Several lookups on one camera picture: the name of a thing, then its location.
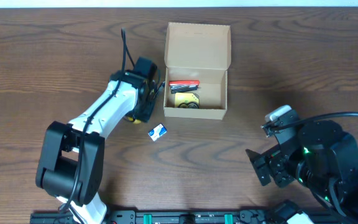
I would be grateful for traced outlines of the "red black stapler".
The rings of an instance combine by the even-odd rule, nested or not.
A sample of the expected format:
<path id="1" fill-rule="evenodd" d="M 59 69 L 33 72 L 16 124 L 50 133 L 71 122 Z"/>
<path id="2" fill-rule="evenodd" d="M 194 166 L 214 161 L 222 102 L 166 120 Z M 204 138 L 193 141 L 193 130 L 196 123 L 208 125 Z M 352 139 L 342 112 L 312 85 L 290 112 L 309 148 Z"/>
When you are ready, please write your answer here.
<path id="1" fill-rule="evenodd" d="M 178 80 L 169 82 L 169 87 L 172 94 L 195 91 L 198 89 L 199 85 L 200 82 L 198 80 Z"/>

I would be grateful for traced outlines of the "cream sticky note pad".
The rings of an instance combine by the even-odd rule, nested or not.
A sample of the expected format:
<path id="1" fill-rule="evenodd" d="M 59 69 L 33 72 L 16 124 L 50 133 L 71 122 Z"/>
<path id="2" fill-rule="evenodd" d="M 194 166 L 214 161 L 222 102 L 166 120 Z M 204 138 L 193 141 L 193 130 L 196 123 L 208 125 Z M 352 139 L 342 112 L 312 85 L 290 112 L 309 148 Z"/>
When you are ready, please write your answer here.
<path id="1" fill-rule="evenodd" d="M 175 94 L 175 107 L 178 108 L 180 103 L 195 102 L 200 107 L 200 99 L 195 93 L 176 93 Z"/>

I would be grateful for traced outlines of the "yellow adhesive tape roll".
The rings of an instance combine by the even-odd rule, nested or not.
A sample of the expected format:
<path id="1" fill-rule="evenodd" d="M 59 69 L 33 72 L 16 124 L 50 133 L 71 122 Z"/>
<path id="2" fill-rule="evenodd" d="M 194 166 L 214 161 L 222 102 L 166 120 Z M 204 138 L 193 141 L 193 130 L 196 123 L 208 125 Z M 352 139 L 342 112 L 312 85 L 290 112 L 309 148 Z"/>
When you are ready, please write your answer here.
<path id="1" fill-rule="evenodd" d="M 126 116 L 126 121 L 128 121 L 130 123 L 134 123 L 134 124 L 140 124 L 142 122 L 139 119 L 136 119 L 134 117 L 129 117 L 129 116 Z"/>

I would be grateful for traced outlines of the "blue white staples box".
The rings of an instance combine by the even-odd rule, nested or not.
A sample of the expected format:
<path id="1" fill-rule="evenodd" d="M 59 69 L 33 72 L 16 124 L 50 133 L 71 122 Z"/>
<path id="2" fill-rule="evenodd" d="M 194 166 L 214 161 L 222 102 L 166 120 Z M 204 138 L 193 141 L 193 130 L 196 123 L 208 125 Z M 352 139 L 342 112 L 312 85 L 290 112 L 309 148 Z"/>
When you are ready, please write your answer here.
<path id="1" fill-rule="evenodd" d="M 162 123 L 160 123 L 156 127 L 154 127 L 153 129 L 151 129 L 148 132 L 148 135 L 153 141 L 156 141 L 157 139 L 159 139 L 160 137 L 162 137 L 166 133 L 167 133 L 166 127 Z"/>

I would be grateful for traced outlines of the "correction tape dispenser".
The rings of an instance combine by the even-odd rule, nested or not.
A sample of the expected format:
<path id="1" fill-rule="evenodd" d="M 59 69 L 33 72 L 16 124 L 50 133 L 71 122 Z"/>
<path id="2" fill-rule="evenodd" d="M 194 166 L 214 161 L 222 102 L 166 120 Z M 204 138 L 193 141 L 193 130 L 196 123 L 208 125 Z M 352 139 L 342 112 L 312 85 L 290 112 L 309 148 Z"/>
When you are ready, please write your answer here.
<path id="1" fill-rule="evenodd" d="M 191 108 L 191 109 L 198 109 L 199 108 L 199 105 L 195 102 L 189 102 L 189 103 L 180 103 L 178 105 L 179 108 Z"/>

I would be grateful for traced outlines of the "cardboard box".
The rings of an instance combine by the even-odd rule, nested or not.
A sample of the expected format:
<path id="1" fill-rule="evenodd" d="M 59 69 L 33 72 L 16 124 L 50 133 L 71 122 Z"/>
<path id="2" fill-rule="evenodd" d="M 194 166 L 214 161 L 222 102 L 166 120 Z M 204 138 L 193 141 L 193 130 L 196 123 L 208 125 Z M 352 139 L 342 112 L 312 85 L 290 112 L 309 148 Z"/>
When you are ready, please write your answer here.
<path id="1" fill-rule="evenodd" d="M 228 69 L 231 64 L 231 27 L 170 22 L 164 56 L 166 71 L 163 112 L 166 117 L 222 120 L 227 111 Z M 198 80 L 193 93 L 198 108 L 175 104 L 169 83 Z"/>

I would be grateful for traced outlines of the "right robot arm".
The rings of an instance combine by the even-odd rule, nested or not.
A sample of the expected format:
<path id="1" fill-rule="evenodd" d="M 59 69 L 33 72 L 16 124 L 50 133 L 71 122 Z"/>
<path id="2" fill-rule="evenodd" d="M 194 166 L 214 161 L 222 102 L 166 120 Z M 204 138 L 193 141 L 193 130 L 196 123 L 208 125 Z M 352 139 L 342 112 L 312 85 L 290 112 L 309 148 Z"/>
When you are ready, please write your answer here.
<path id="1" fill-rule="evenodd" d="M 297 181 L 341 223 L 358 223 L 358 145 L 333 120 L 339 117 L 358 117 L 358 112 L 301 119 L 290 106 L 281 106 L 261 127 L 277 144 L 263 153 L 246 153 L 261 185 L 284 188 Z"/>

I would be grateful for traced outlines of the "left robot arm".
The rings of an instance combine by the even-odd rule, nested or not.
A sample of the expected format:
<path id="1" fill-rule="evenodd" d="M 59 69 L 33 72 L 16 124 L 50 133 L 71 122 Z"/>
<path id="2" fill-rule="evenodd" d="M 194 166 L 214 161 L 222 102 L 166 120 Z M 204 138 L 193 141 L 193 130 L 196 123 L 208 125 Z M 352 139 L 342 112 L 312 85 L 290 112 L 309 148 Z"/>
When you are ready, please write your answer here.
<path id="1" fill-rule="evenodd" d="M 68 123 L 54 121 L 47 128 L 35 184 L 61 201 L 60 210 L 69 210 L 77 223 L 106 223 L 108 207 L 98 194 L 105 141 L 123 117 L 156 93 L 154 75 L 118 71 L 85 112 Z"/>

